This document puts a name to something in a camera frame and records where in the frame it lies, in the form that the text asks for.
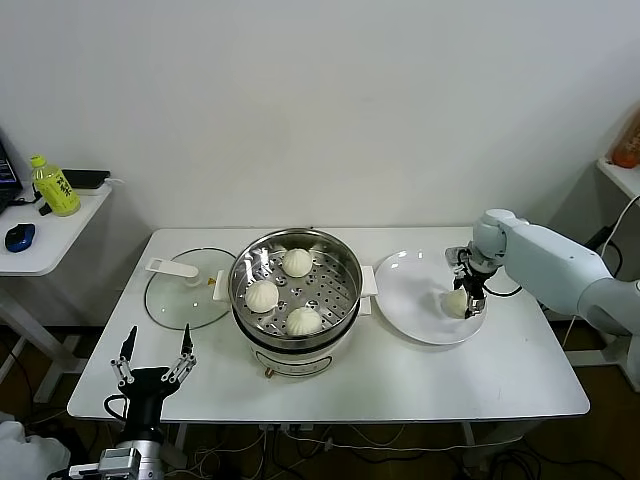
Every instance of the stainless steel steamer basket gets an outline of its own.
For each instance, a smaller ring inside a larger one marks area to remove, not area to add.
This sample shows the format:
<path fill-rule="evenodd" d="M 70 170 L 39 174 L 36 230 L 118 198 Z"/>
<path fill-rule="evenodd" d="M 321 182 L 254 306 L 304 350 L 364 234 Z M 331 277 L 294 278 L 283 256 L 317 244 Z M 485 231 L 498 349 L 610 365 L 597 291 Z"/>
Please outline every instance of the stainless steel steamer basket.
<path fill-rule="evenodd" d="M 311 272 L 302 278 L 289 277 L 282 270 L 282 257 L 293 248 L 306 249 L 313 258 Z M 245 303 L 247 287 L 258 280 L 278 287 L 278 306 L 267 313 L 254 313 Z M 251 340 L 281 353 L 310 352 L 330 345 L 353 324 L 362 271 L 354 253 L 337 238 L 318 230 L 291 228 L 256 240 L 238 255 L 228 289 L 236 321 Z M 322 316 L 322 330 L 288 335 L 287 316 L 304 306 Z"/>

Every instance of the plastic bottle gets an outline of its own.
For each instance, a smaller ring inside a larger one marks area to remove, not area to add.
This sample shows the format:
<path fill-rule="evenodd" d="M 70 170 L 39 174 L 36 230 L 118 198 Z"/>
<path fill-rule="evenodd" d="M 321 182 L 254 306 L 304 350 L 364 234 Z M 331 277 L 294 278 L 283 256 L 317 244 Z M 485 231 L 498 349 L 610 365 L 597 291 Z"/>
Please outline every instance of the plastic bottle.
<path fill-rule="evenodd" d="M 57 165 L 47 163 L 42 155 L 31 157 L 31 179 L 36 189 L 59 217 L 73 215 L 80 209 L 80 197 Z"/>

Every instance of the blue computer mouse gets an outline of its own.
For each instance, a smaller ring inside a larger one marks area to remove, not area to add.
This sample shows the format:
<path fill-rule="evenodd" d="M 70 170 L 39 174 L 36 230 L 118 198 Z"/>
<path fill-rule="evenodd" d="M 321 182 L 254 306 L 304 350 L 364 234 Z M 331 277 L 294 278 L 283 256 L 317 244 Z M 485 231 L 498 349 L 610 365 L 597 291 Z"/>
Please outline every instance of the blue computer mouse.
<path fill-rule="evenodd" d="M 19 223 L 7 232 L 4 246 L 13 253 L 22 252 L 31 246 L 36 226 L 33 223 Z"/>

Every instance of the white shelf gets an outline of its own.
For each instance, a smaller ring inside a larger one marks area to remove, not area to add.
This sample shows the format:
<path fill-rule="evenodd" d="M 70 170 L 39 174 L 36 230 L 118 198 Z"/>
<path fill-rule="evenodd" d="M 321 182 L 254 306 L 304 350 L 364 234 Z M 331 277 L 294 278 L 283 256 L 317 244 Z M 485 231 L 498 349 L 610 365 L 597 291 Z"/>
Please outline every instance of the white shelf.
<path fill-rule="evenodd" d="M 8 207 L 0 215 L 0 235 L 4 237 L 18 223 L 33 223 L 36 235 L 31 247 L 23 252 L 0 248 L 0 276 L 39 277 L 51 272 L 110 193 L 111 187 L 105 184 L 91 195 L 81 194 L 80 210 L 68 217 L 56 217 L 53 213 L 43 217 L 32 205 Z M 32 196 L 30 184 L 25 185 L 23 196 Z"/>
<path fill-rule="evenodd" d="M 609 159 L 602 157 L 597 162 L 598 169 L 615 183 L 629 198 L 640 195 L 640 166 L 622 168 L 609 163 Z"/>

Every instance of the white plate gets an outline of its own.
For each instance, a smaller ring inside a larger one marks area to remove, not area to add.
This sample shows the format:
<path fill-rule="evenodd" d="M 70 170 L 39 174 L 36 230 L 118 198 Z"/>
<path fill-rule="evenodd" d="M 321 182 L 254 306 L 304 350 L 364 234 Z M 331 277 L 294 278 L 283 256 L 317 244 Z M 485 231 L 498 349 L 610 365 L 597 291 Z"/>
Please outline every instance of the white plate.
<path fill-rule="evenodd" d="M 376 283 L 376 302 L 383 315 L 402 333 L 421 342 L 464 342 L 480 330 L 486 316 L 487 307 L 466 320 L 442 310 L 442 298 L 453 288 L 453 273 L 444 252 L 395 253 L 377 268 Z"/>

